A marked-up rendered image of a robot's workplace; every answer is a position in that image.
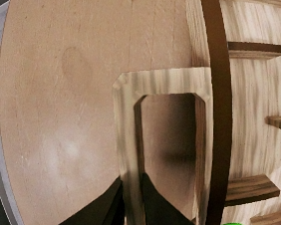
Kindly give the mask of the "wooden maze board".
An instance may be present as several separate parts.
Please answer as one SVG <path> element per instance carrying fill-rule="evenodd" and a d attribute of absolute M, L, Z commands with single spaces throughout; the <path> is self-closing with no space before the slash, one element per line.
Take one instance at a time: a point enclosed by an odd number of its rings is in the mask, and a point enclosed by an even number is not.
<path fill-rule="evenodd" d="M 281 225 L 281 0 L 185 0 L 185 10 L 193 68 L 112 85 L 127 225 L 145 225 L 141 102 L 180 93 L 195 95 L 190 221 Z"/>

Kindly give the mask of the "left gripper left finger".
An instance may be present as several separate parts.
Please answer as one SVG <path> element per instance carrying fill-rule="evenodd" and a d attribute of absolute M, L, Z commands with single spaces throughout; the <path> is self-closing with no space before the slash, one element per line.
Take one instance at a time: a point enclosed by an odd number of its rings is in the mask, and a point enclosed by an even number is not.
<path fill-rule="evenodd" d="M 125 225 L 123 192 L 119 175 L 103 194 L 58 225 Z"/>

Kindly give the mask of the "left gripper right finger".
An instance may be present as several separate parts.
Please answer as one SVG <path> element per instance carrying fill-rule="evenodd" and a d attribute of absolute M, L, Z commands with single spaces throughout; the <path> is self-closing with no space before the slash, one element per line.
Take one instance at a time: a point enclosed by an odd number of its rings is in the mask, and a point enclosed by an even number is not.
<path fill-rule="evenodd" d="M 156 190 L 146 172 L 142 174 L 142 188 L 145 225 L 195 225 Z"/>

